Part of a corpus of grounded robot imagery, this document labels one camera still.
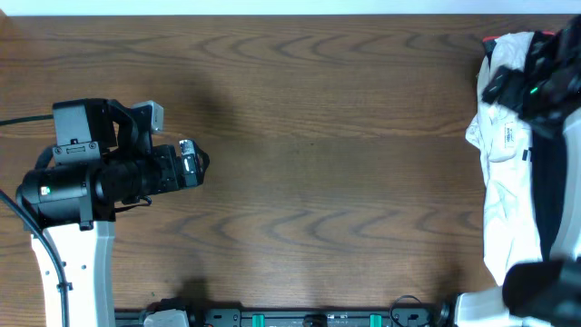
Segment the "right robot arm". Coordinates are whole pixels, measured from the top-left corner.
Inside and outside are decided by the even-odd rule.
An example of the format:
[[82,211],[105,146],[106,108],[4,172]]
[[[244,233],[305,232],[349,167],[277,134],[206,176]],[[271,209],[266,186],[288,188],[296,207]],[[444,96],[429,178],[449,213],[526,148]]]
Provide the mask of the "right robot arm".
[[483,40],[466,131],[485,184],[495,286],[460,294],[453,326],[580,323],[580,21]]

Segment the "black t-shirt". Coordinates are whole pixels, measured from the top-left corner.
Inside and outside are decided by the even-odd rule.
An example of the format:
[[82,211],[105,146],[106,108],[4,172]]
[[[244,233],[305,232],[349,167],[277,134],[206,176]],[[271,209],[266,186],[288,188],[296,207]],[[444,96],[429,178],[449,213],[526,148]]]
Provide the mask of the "black t-shirt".
[[548,261],[559,231],[566,187],[566,143],[562,135],[532,133],[532,198],[540,251]]

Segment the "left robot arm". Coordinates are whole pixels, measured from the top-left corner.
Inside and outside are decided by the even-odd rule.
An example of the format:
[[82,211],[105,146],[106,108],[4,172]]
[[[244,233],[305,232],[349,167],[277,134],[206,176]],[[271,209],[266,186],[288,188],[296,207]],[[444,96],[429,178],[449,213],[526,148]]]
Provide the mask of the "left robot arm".
[[25,175],[15,203],[42,274],[47,325],[113,326],[116,215],[202,185],[210,160],[196,142],[153,143],[163,112],[154,101],[53,105],[56,143]]

